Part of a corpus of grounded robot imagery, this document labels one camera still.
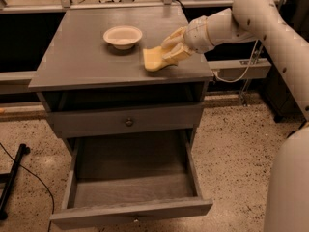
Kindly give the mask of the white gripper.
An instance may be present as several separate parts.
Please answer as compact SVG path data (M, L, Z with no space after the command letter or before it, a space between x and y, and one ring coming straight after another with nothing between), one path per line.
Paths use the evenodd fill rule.
M208 36L206 16L193 19L186 27L180 27L163 40L162 59L176 63L189 58L193 53L203 54L214 49Z

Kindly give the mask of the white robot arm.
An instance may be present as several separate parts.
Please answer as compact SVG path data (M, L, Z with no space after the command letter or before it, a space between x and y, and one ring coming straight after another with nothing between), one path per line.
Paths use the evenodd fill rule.
M309 107L309 43L273 0L234 0L230 9L192 20L166 38L163 59L181 61L221 44L259 40L304 116ZM264 232L309 232L309 128L280 147L270 173Z

